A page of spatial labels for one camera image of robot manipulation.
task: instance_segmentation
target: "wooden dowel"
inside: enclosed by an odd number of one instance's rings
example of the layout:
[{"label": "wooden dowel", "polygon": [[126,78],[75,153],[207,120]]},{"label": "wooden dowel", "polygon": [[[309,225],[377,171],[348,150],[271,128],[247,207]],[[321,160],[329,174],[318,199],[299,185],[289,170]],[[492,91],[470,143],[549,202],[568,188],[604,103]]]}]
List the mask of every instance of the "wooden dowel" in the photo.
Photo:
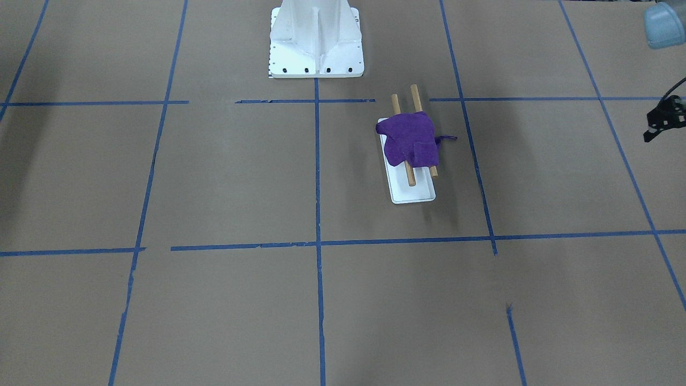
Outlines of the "wooden dowel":
[{"label": "wooden dowel", "polygon": [[[398,94],[391,95],[390,101],[393,103],[393,114],[400,114],[400,102],[398,102]],[[407,174],[407,182],[410,184],[410,186],[417,185],[417,180],[414,178],[414,169],[407,161],[405,161],[405,173]]]},{"label": "wooden dowel", "polygon": [[[410,86],[410,91],[412,92],[412,99],[414,101],[414,110],[415,111],[424,111],[422,109],[422,100],[419,98],[419,88],[417,88],[416,84],[413,84]],[[432,178],[438,177],[438,169],[436,166],[432,166],[429,168],[429,173]]]}]

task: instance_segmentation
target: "white tray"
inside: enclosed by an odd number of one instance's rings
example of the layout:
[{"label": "white tray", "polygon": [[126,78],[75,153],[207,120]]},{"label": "white tray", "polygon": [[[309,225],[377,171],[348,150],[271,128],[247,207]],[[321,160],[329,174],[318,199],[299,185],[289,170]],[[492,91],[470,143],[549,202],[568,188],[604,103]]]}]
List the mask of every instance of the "white tray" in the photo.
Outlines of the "white tray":
[{"label": "white tray", "polygon": [[417,181],[415,186],[410,186],[405,172],[405,165],[391,166],[383,152],[383,145],[386,144],[386,136],[379,135],[381,138],[381,153],[383,162],[386,164],[386,176],[388,178],[388,189],[390,190],[390,200],[394,204],[424,203],[436,199],[434,181],[431,179],[429,168],[415,168],[414,178]]}]

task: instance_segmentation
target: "black cable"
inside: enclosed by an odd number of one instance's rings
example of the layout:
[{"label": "black cable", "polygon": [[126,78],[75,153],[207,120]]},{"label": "black cable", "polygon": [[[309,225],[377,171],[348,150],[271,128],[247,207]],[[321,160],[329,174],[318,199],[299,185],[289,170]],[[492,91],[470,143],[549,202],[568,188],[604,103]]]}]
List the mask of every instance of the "black cable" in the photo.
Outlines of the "black cable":
[{"label": "black cable", "polygon": [[672,88],[669,91],[667,91],[667,93],[662,97],[662,99],[660,99],[660,103],[664,102],[670,96],[670,94],[679,86],[681,86],[684,82],[686,82],[686,78],[679,80],[674,86],[672,86]]},{"label": "black cable", "polygon": [[670,115],[681,115],[681,116],[686,116],[686,113],[675,113],[674,111],[665,111],[665,110],[663,110],[663,109],[660,109],[660,104],[661,104],[662,102],[664,102],[665,100],[667,100],[667,98],[669,98],[670,94],[671,94],[674,90],[676,90],[679,86],[681,86],[682,84],[684,84],[684,82],[686,82],[686,78],[683,78],[682,80],[679,80],[674,86],[672,86],[672,88],[671,88],[669,91],[667,91],[667,93],[665,93],[665,95],[663,95],[662,99],[660,99],[660,102],[658,102],[658,104],[657,104],[657,106],[658,106],[657,109],[658,109],[659,111],[662,111],[663,113],[665,113],[665,114],[670,114]]}]

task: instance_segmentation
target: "blue painter's tape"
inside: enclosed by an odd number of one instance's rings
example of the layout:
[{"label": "blue painter's tape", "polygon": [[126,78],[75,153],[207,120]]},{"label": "blue painter's tape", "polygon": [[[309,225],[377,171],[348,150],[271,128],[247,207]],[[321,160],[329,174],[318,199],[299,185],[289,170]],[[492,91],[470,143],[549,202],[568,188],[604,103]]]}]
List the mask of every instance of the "blue painter's tape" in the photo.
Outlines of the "blue painter's tape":
[{"label": "blue painter's tape", "polygon": [[[659,96],[602,97],[603,100],[660,100]],[[500,97],[500,98],[430,98],[430,102],[511,102],[511,101],[555,101],[555,100],[598,100],[598,97]]]},{"label": "blue painter's tape", "polygon": [[381,240],[334,240],[322,241],[325,247],[338,245],[378,245],[378,244],[420,244],[428,242],[468,242],[490,241],[490,236],[435,237],[435,238],[391,238]]},{"label": "blue painter's tape", "polygon": [[160,148],[160,139],[162,137],[162,130],[165,125],[165,118],[167,115],[167,106],[169,105],[169,96],[172,93],[172,84],[174,83],[174,71],[176,70],[176,60],[178,58],[178,51],[181,46],[181,36],[183,35],[183,26],[186,20],[186,11],[188,9],[188,0],[183,1],[183,9],[181,11],[181,20],[178,26],[178,33],[176,35],[176,45],[174,47],[174,55],[171,58],[171,68],[169,69],[169,80],[167,81],[167,91],[165,93],[165,102],[162,105],[162,115],[160,116],[160,124],[157,128],[157,138],[155,140],[155,149],[152,153],[152,163],[150,164],[150,172],[147,178],[147,186],[145,188],[145,198],[143,199],[143,209],[141,210],[141,220],[139,223],[138,234],[136,236],[136,251],[133,253],[133,258],[131,259],[131,269],[129,272],[128,287],[126,290],[126,307],[124,312],[121,314],[121,320],[119,322],[119,332],[117,334],[117,343],[115,345],[115,353],[112,359],[112,367],[110,369],[110,378],[108,386],[114,386],[115,378],[117,376],[117,366],[119,363],[119,354],[121,352],[121,343],[123,341],[124,330],[126,329],[126,317],[128,315],[129,304],[131,300],[131,293],[133,291],[134,276],[133,273],[136,270],[136,265],[138,264],[139,248],[141,246],[141,241],[143,239],[143,229],[145,227],[145,217],[147,216],[147,207],[150,202],[150,192],[152,190],[152,181],[155,175],[155,162],[157,160],[157,152]]},{"label": "blue painter's tape", "polygon": [[9,258],[15,256],[63,256],[63,255],[100,255],[107,253],[132,253],[136,248],[96,248],[96,249],[56,249],[50,251],[6,251],[0,252],[0,257]]},{"label": "blue painter's tape", "polygon": [[571,234],[526,234],[495,236],[498,240],[536,240],[547,238],[591,238],[652,235],[652,231],[585,232]]},{"label": "blue painter's tape", "polygon": [[598,88],[598,84],[595,81],[595,77],[593,77],[593,72],[591,71],[591,66],[589,66],[588,60],[586,60],[586,55],[584,55],[584,50],[581,48],[581,43],[579,42],[579,39],[576,36],[576,32],[574,32],[574,27],[571,24],[571,20],[569,19],[569,15],[567,14],[567,10],[565,9],[565,4],[562,2],[562,0],[558,0],[558,5],[560,6],[560,9],[562,10],[563,16],[565,17],[565,20],[567,22],[567,26],[569,27],[569,31],[571,32],[571,36],[574,39],[574,43],[576,44],[576,48],[579,51],[579,54],[581,55],[581,59],[584,62],[584,66],[586,67],[586,71],[589,73],[589,78],[591,79],[591,84],[593,85],[593,89],[595,89],[596,95],[598,95],[598,99],[600,100],[600,106],[602,107],[603,113],[605,114],[605,119],[607,120],[607,124],[610,126],[610,131],[612,132],[612,136],[615,139],[615,143],[617,144],[617,149],[619,150],[619,154],[622,156],[622,161],[624,162],[624,166],[626,167],[626,171],[629,174],[629,177],[631,179],[631,183],[634,186],[634,190],[636,191],[636,195],[639,198],[639,201],[641,203],[641,207],[643,208],[643,212],[646,215],[646,219],[648,220],[648,224],[650,226],[650,230],[652,231],[652,235],[655,238],[655,242],[658,245],[658,248],[660,249],[660,253],[662,254],[662,258],[665,262],[665,266],[667,267],[667,271],[670,274],[670,277],[672,278],[672,283],[674,284],[674,287],[676,289],[676,292],[679,296],[679,299],[681,300],[681,305],[686,310],[686,297],[684,297],[684,293],[681,289],[681,285],[679,284],[679,281],[676,278],[676,275],[674,274],[674,270],[672,268],[672,263],[670,262],[670,259],[667,257],[667,253],[665,252],[665,249],[662,245],[662,241],[660,240],[660,235],[658,231],[655,229],[655,224],[652,221],[652,217],[650,216],[650,212],[648,211],[648,206],[646,205],[646,201],[643,199],[643,194],[641,193],[641,190],[639,189],[639,185],[636,182],[636,178],[634,177],[634,172],[631,170],[631,166],[629,165],[629,160],[626,158],[626,154],[624,153],[624,149],[622,148],[622,143],[619,141],[619,136],[617,135],[617,131],[615,130],[615,125],[612,122],[612,119],[610,118],[610,113],[607,111],[607,107],[605,106],[605,101],[603,100],[602,96],[600,95],[600,89]]},{"label": "blue painter's tape", "polygon": [[16,70],[16,73],[14,75],[14,79],[12,80],[12,85],[10,86],[10,91],[7,93],[7,97],[5,98],[5,103],[2,106],[2,109],[0,109],[0,121],[3,119],[5,116],[5,112],[7,111],[7,106],[10,103],[10,100],[12,100],[12,94],[14,94],[14,90],[16,89],[16,84],[19,81],[19,76],[21,76],[22,70],[24,70],[24,65],[26,64],[26,60],[29,57],[29,53],[31,52],[31,48],[34,46],[34,42],[36,41],[36,36],[38,36],[38,31],[40,30],[40,25],[43,23],[43,18],[45,17],[45,11],[47,10],[47,5],[49,3],[49,0],[45,0],[43,2],[43,8],[40,10],[40,16],[38,16],[38,22],[36,22],[36,27],[34,28],[34,33],[31,35],[31,39],[29,40],[29,45],[26,47],[26,51],[24,52],[24,56],[21,58],[21,62],[19,62],[19,68]]},{"label": "blue painter's tape", "polygon": [[508,323],[510,324],[510,336],[512,336],[512,345],[514,346],[514,354],[517,356],[517,368],[519,368],[519,378],[521,379],[521,386],[526,386],[526,374],[524,373],[524,364],[521,360],[521,353],[519,351],[519,340],[517,340],[517,331],[515,331],[515,322],[512,320],[512,306],[508,306]]},{"label": "blue painter's tape", "polygon": [[[90,102],[13,102],[8,103],[11,107],[30,106],[137,106],[149,104],[164,104],[163,100],[113,100],[113,101],[90,101]],[[188,104],[187,100],[170,100],[167,104]]]},{"label": "blue painter's tape", "polygon": [[479,189],[481,190],[481,198],[484,205],[484,215],[486,217],[486,225],[488,226],[488,235],[490,236],[490,243],[493,247],[493,254],[498,254],[498,247],[495,243],[495,235],[493,233],[493,224],[490,221],[490,211],[488,210],[488,200],[486,200],[486,190],[484,190],[484,182],[481,178],[481,171],[479,168],[479,159],[476,155],[476,147],[474,146],[474,137],[472,136],[471,125],[469,124],[469,115],[467,114],[467,107],[464,103],[464,94],[462,92],[462,82],[460,81],[460,72],[458,71],[458,62],[455,58],[455,50],[453,49],[453,40],[450,37],[450,28],[448,27],[448,18],[445,14],[445,4],[443,0],[439,0],[440,11],[443,16],[443,27],[445,28],[445,37],[448,40],[448,49],[450,50],[450,58],[453,62],[453,71],[455,72],[455,82],[458,86],[458,94],[460,94],[460,103],[462,105],[462,115],[464,116],[464,126],[467,131],[467,138],[469,140],[469,148],[472,152],[474,160],[474,171],[476,173],[477,181],[479,182]]},{"label": "blue painter's tape", "polygon": [[315,164],[315,223],[317,246],[317,299],[319,309],[319,381],[327,384],[327,356],[324,344],[324,279],[322,276],[322,201],[321,201],[321,157],[320,157],[320,109],[319,79],[314,80],[314,164]]},{"label": "blue painter's tape", "polygon": [[376,99],[248,99],[235,104],[274,104],[274,103],[374,103]]},{"label": "blue painter's tape", "polygon": [[261,244],[226,244],[226,245],[183,245],[172,247],[172,252],[179,251],[221,251],[227,249],[257,249],[257,248],[290,248],[290,247],[314,247],[314,241],[306,242],[267,242]]},{"label": "blue painter's tape", "polygon": [[669,229],[664,231],[657,231],[658,234],[686,234],[686,229]]}]

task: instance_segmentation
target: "grid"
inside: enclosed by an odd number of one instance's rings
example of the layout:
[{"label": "grid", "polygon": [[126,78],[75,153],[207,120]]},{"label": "grid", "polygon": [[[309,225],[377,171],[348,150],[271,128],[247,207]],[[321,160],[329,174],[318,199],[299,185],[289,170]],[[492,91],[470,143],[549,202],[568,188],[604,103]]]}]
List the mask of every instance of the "grid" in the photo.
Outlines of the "grid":
[{"label": "grid", "polygon": [[[26,48],[26,51],[21,59],[19,68],[17,69],[12,85],[8,94],[5,97],[4,102],[1,103],[0,110],[0,120],[5,115],[8,107],[22,107],[22,106],[123,106],[123,105],[160,105],[162,106],[162,113],[160,116],[160,121],[157,130],[157,136],[155,141],[155,146],[152,152],[152,162],[150,165],[150,171],[148,174],[147,185],[145,187],[145,198],[143,201],[143,207],[141,210],[141,217],[139,221],[139,228],[137,232],[137,237],[133,247],[122,247],[114,249],[60,249],[60,250],[42,250],[42,251],[0,251],[0,257],[12,257],[12,256],[60,256],[60,255],[80,255],[80,254],[107,254],[107,253],[131,253],[132,262],[130,267],[130,274],[128,278],[128,288],[126,292],[126,307],[121,315],[121,321],[119,324],[118,336],[115,344],[115,351],[113,354],[112,368],[110,371],[109,385],[115,384],[115,377],[117,373],[117,364],[119,360],[119,353],[121,351],[121,344],[124,338],[124,333],[126,330],[126,319],[128,314],[128,307],[130,303],[130,298],[132,294],[132,289],[134,286],[134,271],[137,266],[137,260],[139,254],[145,251],[145,247],[141,245],[143,232],[145,229],[145,219],[147,215],[148,204],[150,202],[150,192],[154,182],[154,172],[156,156],[160,147],[160,139],[163,134],[163,129],[165,125],[165,118],[167,114],[167,107],[169,105],[175,104],[190,104],[191,101],[188,100],[170,100],[169,96],[172,91],[172,86],[174,83],[174,72],[176,68],[176,59],[178,57],[178,52],[182,43],[183,27],[185,23],[187,8],[189,0],[183,1],[182,13],[180,15],[180,23],[178,26],[178,33],[176,37],[176,45],[174,48],[174,55],[172,57],[171,66],[169,69],[169,77],[167,82],[166,93],[163,100],[122,100],[122,101],[89,101],[89,102],[12,102],[12,95],[16,88],[16,84],[19,81],[22,70],[24,68],[25,62],[31,52],[31,48],[36,40],[36,36],[39,33],[40,25],[43,22],[46,10],[49,6],[49,0],[45,0],[43,8],[40,12],[40,16],[36,22],[36,27],[34,28],[33,34]],[[396,239],[370,239],[370,240],[323,240],[321,232],[321,200],[320,200],[320,105],[328,103],[375,103],[374,99],[320,99],[319,92],[319,80],[314,79],[314,99],[295,99],[295,100],[240,100],[236,104],[312,104],[314,106],[314,120],[315,120],[315,165],[316,165],[316,239],[315,240],[299,240],[293,242],[265,242],[265,243],[255,243],[255,244],[225,244],[225,245],[176,245],[171,246],[170,251],[206,251],[206,250],[231,250],[231,249],[254,249],[254,248],[292,248],[292,247],[315,247],[317,256],[317,275],[318,275],[318,310],[319,310],[319,339],[320,339],[320,382],[324,386],[326,384],[326,360],[325,360],[325,344],[324,344],[324,291],[323,291],[323,276],[322,276],[322,247],[328,246],[340,246],[340,245],[380,245],[380,244],[408,244],[408,243],[436,243],[436,242],[485,242],[489,241],[493,248],[494,255],[498,254],[497,241],[500,240],[536,240],[536,239],[555,239],[555,238],[598,238],[598,237],[631,237],[631,236],[653,236],[660,253],[663,257],[664,263],[667,267],[668,273],[674,284],[674,288],[681,300],[683,308],[686,310],[686,298],[684,296],[683,290],[678,282],[678,279],[674,273],[670,259],[665,252],[663,244],[661,242],[660,236],[662,235],[672,235],[672,234],[686,234],[686,229],[657,229],[653,223],[650,212],[643,199],[643,194],[639,188],[639,184],[634,176],[632,168],[629,161],[624,153],[622,144],[617,136],[613,121],[608,113],[605,101],[611,100],[659,100],[659,96],[630,96],[630,97],[611,97],[605,96],[600,93],[598,85],[593,76],[591,67],[586,59],[584,51],[581,44],[576,36],[576,32],[571,23],[571,20],[565,9],[565,5],[562,0],[558,0],[560,6],[560,11],[562,12],[565,21],[569,27],[569,33],[571,34],[578,53],[584,63],[586,71],[588,72],[589,79],[593,88],[595,90],[595,97],[511,97],[511,98],[466,98],[462,91],[462,83],[460,82],[460,72],[458,69],[458,60],[456,58],[455,50],[453,49],[453,43],[450,35],[449,24],[447,15],[445,12],[444,0],[438,0],[440,4],[440,9],[442,13],[442,22],[445,27],[445,37],[447,39],[447,45],[449,54],[451,57],[455,82],[458,90],[458,98],[430,98],[431,102],[455,102],[460,104],[460,109],[463,114],[466,135],[469,140],[469,146],[471,149],[471,154],[473,158],[474,172],[477,177],[477,181],[480,187],[484,217],[486,219],[486,224],[488,227],[488,235],[480,236],[465,236],[465,237],[443,237],[443,238],[396,238]],[[622,161],[626,167],[626,172],[628,173],[632,185],[634,187],[635,193],[641,203],[643,212],[645,214],[646,220],[650,226],[649,230],[638,230],[638,231],[605,231],[605,232],[587,232],[587,233],[564,233],[564,234],[510,234],[510,235],[500,235],[495,234],[493,231],[493,226],[491,223],[490,212],[488,209],[488,198],[484,189],[484,182],[482,180],[479,159],[477,155],[477,148],[474,144],[473,135],[471,132],[471,125],[469,120],[469,113],[467,109],[467,102],[506,102],[506,101],[598,101],[602,110],[604,112],[608,127],[615,140],[617,149],[622,157]],[[517,365],[519,368],[519,373],[521,377],[522,385],[526,386],[526,376],[523,366],[523,360],[521,353],[519,351],[519,344],[517,341],[517,334],[515,330],[515,323],[512,316],[512,306],[510,305],[506,313],[508,323],[510,326],[510,332],[512,337],[512,344],[516,354]]]}]

